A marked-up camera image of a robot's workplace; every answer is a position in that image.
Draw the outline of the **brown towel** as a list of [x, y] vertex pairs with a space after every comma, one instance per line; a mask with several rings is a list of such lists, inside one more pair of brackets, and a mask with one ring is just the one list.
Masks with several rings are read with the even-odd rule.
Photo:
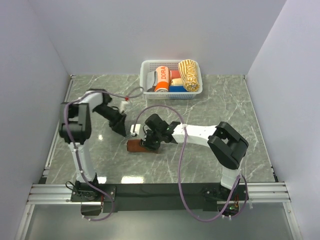
[[158, 150], [149, 150], [141, 146], [139, 139], [130, 139], [127, 141], [126, 149], [129, 153], [153, 153], [158, 154]]

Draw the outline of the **yellow striped Doraemon towel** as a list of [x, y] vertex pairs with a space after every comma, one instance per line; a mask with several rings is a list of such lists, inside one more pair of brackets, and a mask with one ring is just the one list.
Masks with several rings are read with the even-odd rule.
[[182, 85], [187, 92], [197, 92], [200, 88], [197, 62], [185, 59], [178, 63]]

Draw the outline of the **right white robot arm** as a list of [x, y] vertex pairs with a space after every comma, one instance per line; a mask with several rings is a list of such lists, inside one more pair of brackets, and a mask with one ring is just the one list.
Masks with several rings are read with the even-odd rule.
[[168, 124], [154, 113], [144, 125], [132, 126], [131, 133], [137, 134], [141, 138], [140, 145], [151, 152], [157, 152], [162, 142], [210, 148], [222, 165], [222, 177], [220, 186], [209, 193], [221, 200], [230, 200], [237, 195], [238, 188], [234, 182], [240, 175], [249, 143], [229, 123], [221, 121], [218, 125], [199, 126], [173, 121]]

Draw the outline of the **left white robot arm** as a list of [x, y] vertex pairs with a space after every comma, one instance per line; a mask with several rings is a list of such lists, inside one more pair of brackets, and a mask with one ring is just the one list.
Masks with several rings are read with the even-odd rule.
[[92, 134], [91, 113], [97, 113], [109, 121], [109, 127], [125, 137], [125, 105], [128, 96], [107, 92], [104, 89], [89, 89], [78, 99], [60, 105], [58, 133], [67, 143], [76, 169], [76, 181], [72, 193], [85, 201], [113, 201], [112, 190], [107, 193], [99, 185], [97, 172], [90, 156]]

